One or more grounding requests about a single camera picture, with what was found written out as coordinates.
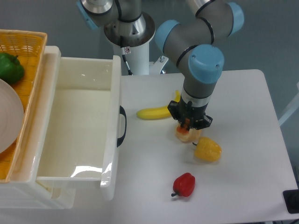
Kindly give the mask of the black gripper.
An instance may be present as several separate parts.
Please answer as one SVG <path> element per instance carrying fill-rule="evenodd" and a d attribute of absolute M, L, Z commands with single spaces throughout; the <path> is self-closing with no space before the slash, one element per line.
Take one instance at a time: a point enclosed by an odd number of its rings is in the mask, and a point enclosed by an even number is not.
<path fill-rule="evenodd" d="M 172 100 L 167 106 L 173 119 L 186 130 L 201 130 L 211 125 L 213 118 L 206 115 L 206 108 L 207 105 L 195 107 L 192 101 L 186 103 L 182 99 L 179 102 Z"/>

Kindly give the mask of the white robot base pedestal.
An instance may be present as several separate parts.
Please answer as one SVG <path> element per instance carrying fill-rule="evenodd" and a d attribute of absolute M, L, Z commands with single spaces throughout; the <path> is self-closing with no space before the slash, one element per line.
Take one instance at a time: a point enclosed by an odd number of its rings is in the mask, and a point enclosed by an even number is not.
<path fill-rule="evenodd" d="M 149 42 L 138 47 L 128 47 L 126 60 L 133 75 L 163 74 L 163 68 L 168 62 L 166 56 L 160 56 L 156 61 L 149 59 Z"/>

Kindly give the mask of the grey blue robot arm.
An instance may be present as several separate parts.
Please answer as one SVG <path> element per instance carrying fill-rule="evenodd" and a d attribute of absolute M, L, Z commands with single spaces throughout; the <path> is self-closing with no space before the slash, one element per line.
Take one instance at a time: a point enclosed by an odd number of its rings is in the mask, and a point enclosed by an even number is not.
<path fill-rule="evenodd" d="M 171 101 L 168 111 L 182 128 L 200 130 L 212 123 L 206 108 L 224 65 L 224 56 L 214 42 L 240 30 L 244 14 L 233 2 L 187 3 L 193 22 L 182 25 L 168 20 L 159 27 L 142 11 L 139 0 L 79 0 L 77 7 L 90 29 L 103 27 L 114 53 L 122 58 L 124 75 L 149 74 L 149 53 L 142 49 L 155 41 L 185 78 L 179 101 Z"/>

